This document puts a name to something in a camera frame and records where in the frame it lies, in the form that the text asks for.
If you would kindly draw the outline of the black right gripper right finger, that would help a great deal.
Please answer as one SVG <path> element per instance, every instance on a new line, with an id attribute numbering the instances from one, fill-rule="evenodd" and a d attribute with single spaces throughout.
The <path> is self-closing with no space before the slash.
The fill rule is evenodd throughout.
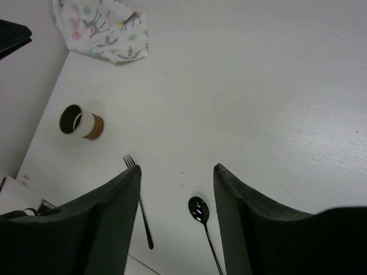
<path id="1" fill-rule="evenodd" d="M 228 274 L 365 274 L 366 208 L 317 214 L 285 206 L 222 164 L 214 196 Z"/>

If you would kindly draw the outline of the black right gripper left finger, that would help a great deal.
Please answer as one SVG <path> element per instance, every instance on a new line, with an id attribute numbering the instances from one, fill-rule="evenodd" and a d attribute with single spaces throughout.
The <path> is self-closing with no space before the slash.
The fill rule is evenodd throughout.
<path id="1" fill-rule="evenodd" d="M 123 274 L 140 196 L 141 169 L 39 215 L 1 215 L 2 274 Z"/>

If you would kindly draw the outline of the black spoon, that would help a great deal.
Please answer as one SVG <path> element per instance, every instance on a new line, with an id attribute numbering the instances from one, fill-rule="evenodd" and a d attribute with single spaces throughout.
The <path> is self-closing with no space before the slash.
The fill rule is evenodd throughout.
<path id="1" fill-rule="evenodd" d="M 207 226 L 207 223 L 208 223 L 208 220 L 209 220 L 209 217 L 210 217 L 210 212 L 209 212 L 208 205 L 206 204 L 206 202 L 202 198 L 200 198 L 198 196 L 193 196 L 188 201 L 188 208 L 189 208 L 189 211 L 190 211 L 192 217 L 204 226 L 206 237 L 207 237 L 210 249 L 212 251 L 213 258 L 214 258 L 214 261 L 215 261 L 217 269 L 218 269 L 218 273 L 219 273 L 219 275 L 223 275 L 224 273 L 223 273 L 222 268 L 220 266 L 220 263 L 218 261 L 214 246 L 212 244 L 212 241 L 210 239 L 210 234 L 209 234 L 209 230 L 208 230 L 208 226 Z"/>

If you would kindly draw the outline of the white cup with wooden base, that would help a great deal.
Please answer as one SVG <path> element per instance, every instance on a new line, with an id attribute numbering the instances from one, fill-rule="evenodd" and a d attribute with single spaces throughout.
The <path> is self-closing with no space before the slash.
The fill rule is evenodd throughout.
<path id="1" fill-rule="evenodd" d="M 59 119 L 59 128 L 64 135 L 96 140 L 104 131 L 104 120 L 77 104 L 67 106 Z"/>

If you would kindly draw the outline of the animal print cloth napkin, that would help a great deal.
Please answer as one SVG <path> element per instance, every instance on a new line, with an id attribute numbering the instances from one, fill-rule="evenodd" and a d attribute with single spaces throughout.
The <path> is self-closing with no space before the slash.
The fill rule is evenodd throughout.
<path id="1" fill-rule="evenodd" d="M 113 64 L 148 56 L 146 14 L 122 1 L 53 1 L 56 28 L 70 51 Z"/>

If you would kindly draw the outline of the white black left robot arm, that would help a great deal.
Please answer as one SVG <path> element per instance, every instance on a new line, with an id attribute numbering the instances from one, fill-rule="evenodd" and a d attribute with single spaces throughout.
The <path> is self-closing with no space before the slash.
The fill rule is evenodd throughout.
<path id="1" fill-rule="evenodd" d="M 1 20 L 0 35 L 1 59 L 32 41 L 32 32 L 28 27 L 3 19 Z"/>

